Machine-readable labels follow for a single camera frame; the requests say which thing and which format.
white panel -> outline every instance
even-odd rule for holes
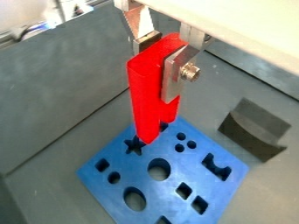
[[[299,75],[299,1],[137,1]]]
[[[48,2],[52,0],[0,0],[0,32],[23,25],[28,21],[43,19]]]

screw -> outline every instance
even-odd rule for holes
[[[193,64],[187,63],[181,68],[181,76],[183,80],[197,81],[201,77],[202,70]]]

metal plate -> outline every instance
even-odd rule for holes
[[[217,223],[249,167],[181,117],[142,155],[127,153],[135,133],[131,125],[78,170],[117,223]],[[153,178],[154,167],[163,176]],[[129,192],[142,196],[145,209],[130,208]]]

rectangular hole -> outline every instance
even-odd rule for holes
[[[97,168],[98,168],[98,170],[99,170],[101,172],[103,172],[109,167],[110,167],[110,163],[109,163],[109,161],[107,161],[105,158],[102,158],[102,159],[98,161],[98,163],[97,163]]]
[[[177,193],[182,196],[182,198],[185,200],[189,199],[189,197],[191,196],[193,194],[193,189],[185,184],[185,183],[181,183],[179,187],[177,188]]]
[[[201,196],[197,196],[194,202],[191,203],[191,206],[199,214],[205,214],[209,207],[209,203]]]

gray wall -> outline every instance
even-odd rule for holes
[[[15,203],[15,199],[0,177],[0,223],[24,224],[24,216]]]
[[[130,57],[111,4],[0,52],[0,173],[127,88]]]
[[[299,77],[297,75],[219,40],[210,45],[207,51],[299,101]]]

